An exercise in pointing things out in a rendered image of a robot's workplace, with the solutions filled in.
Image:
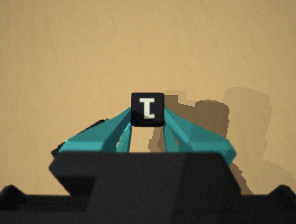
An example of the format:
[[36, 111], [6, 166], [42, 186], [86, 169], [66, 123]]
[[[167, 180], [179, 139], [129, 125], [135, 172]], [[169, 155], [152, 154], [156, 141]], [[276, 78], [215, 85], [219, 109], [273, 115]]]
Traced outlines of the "black calendar cube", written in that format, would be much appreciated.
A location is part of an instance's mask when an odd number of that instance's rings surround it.
[[53, 151], [51, 151], [51, 154], [53, 156], [53, 158], [56, 156], [56, 154], [59, 152], [59, 150], [61, 149], [63, 145], [59, 146], [58, 148], [54, 149]]
[[161, 127], [164, 120], [164, 93], [131, 94], [131, 120], [134, 127]]

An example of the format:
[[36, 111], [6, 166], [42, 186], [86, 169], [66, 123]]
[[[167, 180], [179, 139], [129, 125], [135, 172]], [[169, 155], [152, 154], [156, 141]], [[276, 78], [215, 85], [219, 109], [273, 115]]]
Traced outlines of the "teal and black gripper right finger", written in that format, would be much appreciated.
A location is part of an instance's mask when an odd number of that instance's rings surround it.
[[164, 120], [166, 152], [218, 152], [223, 155], [228, 166], [235, 159], [237, 152], [228, 139], [178, 116], [166, 107]]

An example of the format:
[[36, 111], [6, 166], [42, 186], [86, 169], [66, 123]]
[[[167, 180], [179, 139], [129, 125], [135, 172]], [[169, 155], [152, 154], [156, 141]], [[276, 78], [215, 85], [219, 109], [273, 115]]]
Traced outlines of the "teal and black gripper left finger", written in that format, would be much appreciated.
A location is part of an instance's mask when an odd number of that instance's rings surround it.
[[[127, 108], [119, 115], [67, 139], [59, 152], [62, 150], [129, 152], [132, 136], [130, 120], [131, 107]], [[117, 144], [119, 139], [120, 142]]]

